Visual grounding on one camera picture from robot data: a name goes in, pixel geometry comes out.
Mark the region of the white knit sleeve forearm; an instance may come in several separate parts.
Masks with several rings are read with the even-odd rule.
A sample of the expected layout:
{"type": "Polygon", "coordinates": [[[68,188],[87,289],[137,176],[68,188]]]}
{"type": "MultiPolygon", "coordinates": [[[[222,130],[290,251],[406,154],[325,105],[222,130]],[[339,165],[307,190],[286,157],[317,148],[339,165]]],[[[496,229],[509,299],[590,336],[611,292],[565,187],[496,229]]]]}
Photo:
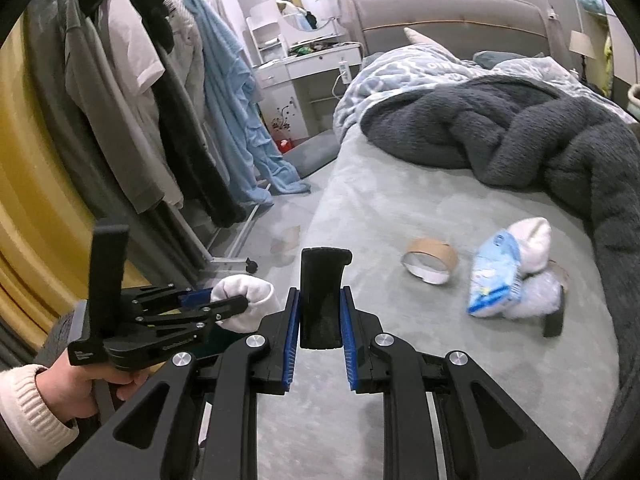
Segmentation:
{"type": "Polygon", "coordinates": [[[47,370],[28,364],[1,373],[1,417],[29,463],[40,468],[50,463],[79,436],[76,422],[61,422],[50,411],[36,385],[47,370]]]}

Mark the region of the person's left hand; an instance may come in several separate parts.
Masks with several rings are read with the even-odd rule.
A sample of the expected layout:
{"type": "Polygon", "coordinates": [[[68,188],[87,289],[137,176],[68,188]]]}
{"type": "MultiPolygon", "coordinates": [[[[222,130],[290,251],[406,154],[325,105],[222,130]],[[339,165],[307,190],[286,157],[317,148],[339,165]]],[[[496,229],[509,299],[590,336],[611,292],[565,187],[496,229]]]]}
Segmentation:
{"type": "Polygon", "coordinates": [[[127,401],[150,374],[148,368],[126,372],[108,363],[75,366],[70,364],[68,352],[64,350],[51,367],[35,376],[35,384],[51,413],[66,424],[72,419],[89,418],[99,411],[93,393],[94,382],[104,380],[115,385],[116,398],[127,401]]]}

